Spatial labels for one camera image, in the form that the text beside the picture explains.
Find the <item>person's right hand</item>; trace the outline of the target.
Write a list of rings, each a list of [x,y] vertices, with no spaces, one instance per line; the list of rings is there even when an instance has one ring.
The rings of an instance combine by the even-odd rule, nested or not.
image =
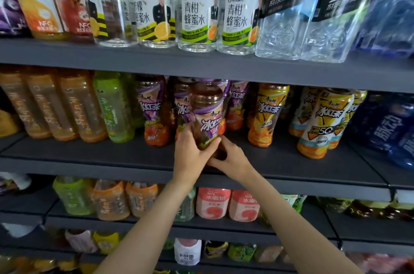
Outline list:
[[[226,165],[224,168],[216,168],[228,177],[247,187],[250,178],[257,171],[251,165],[241,147],[231,142],[227,137],[221,135],[221,143],[218,150],[226,152]]]

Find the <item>person's left hand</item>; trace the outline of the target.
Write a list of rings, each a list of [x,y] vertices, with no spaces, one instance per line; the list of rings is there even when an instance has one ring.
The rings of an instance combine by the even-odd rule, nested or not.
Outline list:
[[[202,159],[202,150],[195,142],[193,123],[186,124],[175,142],[173,183],[182,189],[191,189],[207,161]]]

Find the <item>purple label tea bottle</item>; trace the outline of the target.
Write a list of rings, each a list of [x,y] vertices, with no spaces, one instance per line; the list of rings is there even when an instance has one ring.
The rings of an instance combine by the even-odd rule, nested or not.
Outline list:
[[[191,86],[190,121],[199,150],[205,150],[217,138],[223,103],[223,91],[214,79],[200,79]]]
[[[244,125],[245,100],[249,90],[250,82],[232,81],[227,96],[228,103],[226,109],[226,130],[237,131]]]
[[[144,139],[149,146],[163,147],[170,142],[170,118],[166,103],[166,80],[164,76],[137,74],[135,91],[142,109]]]
[[[190,110],[189,99],[191,86],[196,83],[195,78],[177,77],[174,87],[174,103],[177,111],[177,130],[175,140],[178,139],[179,133],[189,122]]]

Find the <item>person's left forearm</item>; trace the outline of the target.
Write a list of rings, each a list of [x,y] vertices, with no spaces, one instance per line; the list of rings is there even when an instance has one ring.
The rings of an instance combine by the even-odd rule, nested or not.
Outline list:
[[[197,178],[175,176],[94,274],[152,274],[178,209]]]

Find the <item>person's right forearm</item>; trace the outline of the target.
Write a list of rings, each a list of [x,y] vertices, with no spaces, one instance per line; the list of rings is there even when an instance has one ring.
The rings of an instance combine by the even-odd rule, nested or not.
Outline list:
[[[248,171],[240,183],[265,212],[298,274],[364,274],[258,172]]]

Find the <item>pink peach drink bottle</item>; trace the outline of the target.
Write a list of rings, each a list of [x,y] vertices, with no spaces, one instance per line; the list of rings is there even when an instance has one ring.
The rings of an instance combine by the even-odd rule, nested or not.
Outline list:
[[[198,188],[195,211],[204,219],[221,219],[227,212],[230,197],[230,189]]]
[[[260,205],[246,190],[233,190],[229,202],[229,217],[238,222],[252,222],[258,217]]]

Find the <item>green tea bottle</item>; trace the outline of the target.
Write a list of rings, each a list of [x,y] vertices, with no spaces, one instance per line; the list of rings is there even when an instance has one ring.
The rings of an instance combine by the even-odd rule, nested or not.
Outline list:
[[[123,78],[125,89],[131,109],[133,124],[136,129],[144,127],[145,118],[137,100],[136,92],[136,74],[134,73],[121,73]]]
[[[135,128],[121,74],[95,71],[93,85],[110,140],[114,143],[132,140]]]
[[[190,192],[184,198],[182,204],[180,205],[177,214],[174,218],[174,222],[187,222],[194,217],[195,214],[195,195],[196,187],[192,187]]]
[[[91,200],[91,178],[58,175],[53,182],[53,189],[64,205],[67,213],[74,216],[86,216],[94,213]]]

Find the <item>orange label tea bottle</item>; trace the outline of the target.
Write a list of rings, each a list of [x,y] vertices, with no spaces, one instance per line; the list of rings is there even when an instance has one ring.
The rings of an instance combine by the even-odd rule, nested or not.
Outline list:
[[[21,69],[12,65],[0,65],[0,87],[6,93],[31,138],[52,137]]]
[[[131,214],[124,181],[97,179],[91,190],[91,200],[97,218],[102,221],[120,221]]]
[[[29,69],[26,81],[49,129],[58,141],[80,137],[72,113],[66,103],[57,74],[51,69]]]
[[[59,83],[81,139],[87,143],[105,140],[108,134],[95,94],[92,74],[87,70],[60,69]]]
[[[159,184],[127,182],[126,193],[132,214],[140,219],[158,198]]]

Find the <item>green label drink bottle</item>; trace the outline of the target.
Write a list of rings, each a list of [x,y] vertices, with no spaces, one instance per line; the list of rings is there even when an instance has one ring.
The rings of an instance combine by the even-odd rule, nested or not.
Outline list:
[[[295,211],[299,214],[301,214],[303,204],[308,197],[307,195],[294,195],[294,194],[282,194],[282,197],[288,202],[288,204],[295,209]],[[261,225],[271,228],[271,224],[268,221],[268,218],[265,214],[265,212],[260,208],[258,213],[258,219]]]

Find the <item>black yellow label bottle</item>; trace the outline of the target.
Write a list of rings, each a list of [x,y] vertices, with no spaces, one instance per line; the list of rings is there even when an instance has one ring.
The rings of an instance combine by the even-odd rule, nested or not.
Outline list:
[[[203,255],[207,259],[217,259],[222,257],[229,247],[227,241],[211,241],[206,240],[204,242]]]

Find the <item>white yellow label tea bottle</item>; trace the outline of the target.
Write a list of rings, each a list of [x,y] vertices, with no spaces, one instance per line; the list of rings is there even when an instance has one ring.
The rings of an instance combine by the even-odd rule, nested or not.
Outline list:
[[[322,159],[335,131],[354,102],[354,91],[323,88],[317,97],[307,128],[298,141],[298,151],[307,158]]]
[[[289,124],[289,134],[300,138],[307,129],[308,122],[315,108],[317,97],[321,92],[321,88],[314,86],[305,86],[302,89],[298,107]]]
[[[350,120],[354,116],[356,110],[359,106],[365,101],[367,97],[368,91],[367,90],[354,90],[354,101],[351,107],[345,112],[344,117],[342,118],[341,122],[338,124],[337,128],[334,131],[334,136],[329,142],[328,150],[333,150],[337,148],[341,137],[344,134],[344,130],[346,129],[347,125],[350,123]]]

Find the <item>beige label bottle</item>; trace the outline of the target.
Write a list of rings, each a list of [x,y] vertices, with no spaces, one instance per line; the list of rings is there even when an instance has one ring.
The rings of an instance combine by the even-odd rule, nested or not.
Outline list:
[[[258,245],[254,253],[254,260],[259,263],[274,263],[283,251],[279,245]]]

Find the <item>dark tea bottle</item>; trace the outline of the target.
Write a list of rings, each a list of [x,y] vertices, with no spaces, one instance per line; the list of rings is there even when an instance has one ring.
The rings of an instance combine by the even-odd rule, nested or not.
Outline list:
[[[414,221],[414,204],[392,202],[380,212],[380,219]]]
[[[390,202],[374,202],[367,200],[354,200],[347,209],[349,216],[354,218],[377,218],[387,208]]]
[[[354,201],[354,199],[332,197],[316,197],[316,199],[321,208],[325,211],[332,211],[340,214],[345,214]]]

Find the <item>clear bottle green citrus label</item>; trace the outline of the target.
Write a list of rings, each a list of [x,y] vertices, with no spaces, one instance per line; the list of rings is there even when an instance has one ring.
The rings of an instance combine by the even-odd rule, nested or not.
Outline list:
[[[212,52],[218,38],[219,0],[176,0],[179,49]]]
[[[263,0],[220,0],[217,51],[228,55],[254,54]]]

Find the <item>clear bottle yellow lemon label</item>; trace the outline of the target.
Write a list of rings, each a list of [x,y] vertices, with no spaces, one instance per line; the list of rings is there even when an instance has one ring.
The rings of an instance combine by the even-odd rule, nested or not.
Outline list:
[[[138,44],[131,0],[86,0],[96,44],[131,47]]]
[[[170,48],[176,45],[175,0],[133,0],[140,45]]]

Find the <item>clear bottle blue label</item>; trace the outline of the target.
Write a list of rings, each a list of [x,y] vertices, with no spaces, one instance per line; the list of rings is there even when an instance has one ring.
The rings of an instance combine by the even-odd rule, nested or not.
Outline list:
[[[265,0],[256,56],[297,60],[318,0]]]

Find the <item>pink label bottle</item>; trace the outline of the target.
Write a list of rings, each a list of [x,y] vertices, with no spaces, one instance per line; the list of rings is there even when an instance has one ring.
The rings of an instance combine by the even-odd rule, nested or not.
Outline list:
[[[76,252],[94,253],[98,251],[90,230],[66,229],[65,238]]]

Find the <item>clear bottle green black label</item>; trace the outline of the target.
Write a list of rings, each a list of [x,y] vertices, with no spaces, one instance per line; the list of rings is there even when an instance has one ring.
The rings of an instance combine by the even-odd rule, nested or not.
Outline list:
[[[318,0],[300,59],[344,62],[373,0]]]

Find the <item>group of blue drink bottles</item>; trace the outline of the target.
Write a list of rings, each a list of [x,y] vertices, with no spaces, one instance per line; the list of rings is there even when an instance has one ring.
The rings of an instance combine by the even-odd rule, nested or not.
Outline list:
[[[345,134],[414,170],[414,94],[369,91]]]

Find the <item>pink packets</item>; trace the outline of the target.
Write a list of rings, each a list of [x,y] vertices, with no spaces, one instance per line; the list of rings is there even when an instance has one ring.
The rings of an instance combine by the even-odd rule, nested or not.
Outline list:
[[[414,256],[347,252],[346,256],[365,274],[414,274]]]

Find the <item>row of yellow bottles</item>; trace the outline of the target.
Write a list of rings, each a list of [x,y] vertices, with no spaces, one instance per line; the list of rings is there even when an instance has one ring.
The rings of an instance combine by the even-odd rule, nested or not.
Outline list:
[[[0,255],[0,274],[94,274],[97,264]]]

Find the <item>white purple packet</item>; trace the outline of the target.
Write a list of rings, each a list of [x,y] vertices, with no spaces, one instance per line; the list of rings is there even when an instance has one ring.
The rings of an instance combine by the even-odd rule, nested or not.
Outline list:
[[[0,172],[0,195],[26,190],[31,184],[27,174]]]

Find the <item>pack of blue water bottles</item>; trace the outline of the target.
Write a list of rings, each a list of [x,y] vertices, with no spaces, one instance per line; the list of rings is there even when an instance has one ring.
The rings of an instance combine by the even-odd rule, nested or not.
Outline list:
[[[372,0],[351,50],[409,58],[414,54],[414,0]]]

